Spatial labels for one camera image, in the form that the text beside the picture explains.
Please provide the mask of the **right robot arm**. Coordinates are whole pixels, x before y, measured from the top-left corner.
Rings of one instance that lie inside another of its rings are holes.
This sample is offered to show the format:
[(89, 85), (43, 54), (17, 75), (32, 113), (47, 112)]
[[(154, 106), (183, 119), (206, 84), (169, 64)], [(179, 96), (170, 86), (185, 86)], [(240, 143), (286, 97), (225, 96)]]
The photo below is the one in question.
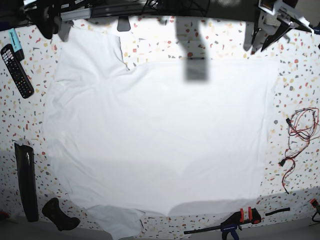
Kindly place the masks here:
[(61, 26), (60, 0), (23, 0), (22, 12), (46, 39), (57, 34)]

